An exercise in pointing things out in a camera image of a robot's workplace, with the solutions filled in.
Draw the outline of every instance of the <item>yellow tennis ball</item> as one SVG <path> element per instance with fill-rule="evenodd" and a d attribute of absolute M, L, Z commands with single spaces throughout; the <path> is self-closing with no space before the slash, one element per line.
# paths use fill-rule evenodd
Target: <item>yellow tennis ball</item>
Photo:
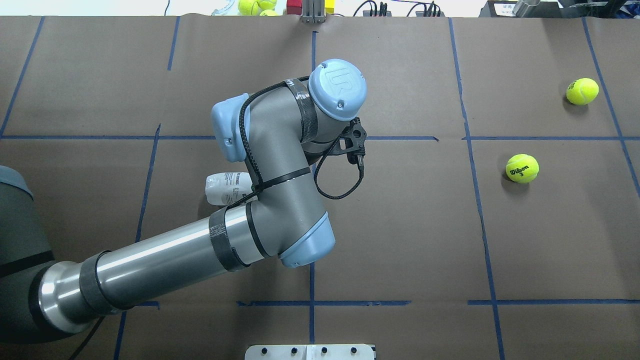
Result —
<path fill-rule="evenodd" d="M 258 5 L 263 10 L 273 10 L 276 8 L 277 0 L 258 0 Z"/>
<path fill-rule="evenodd" d="M 566 99 L 576 105 L 587 105 L 598 96 L 598 83 L 589 78 L 574 81 L 566 89 Z"/>
<path fill-rule="evenodd" d="M 264 10 L 260 13 L 260 16 L 278 16 L 275 10 Z"/>
<path fill-rule="evenodd" d="M 526 184 L 538 176 L 540 166 L 531 155 L 518 154 L 507 161 L 507 176 L 516 183 Z"/>
<path fill-rule="evenodd" d="M 260 12 L 260 6 L 257 0 L 240 0 L 238 10 L 241 15 L 256 16 Z"/>

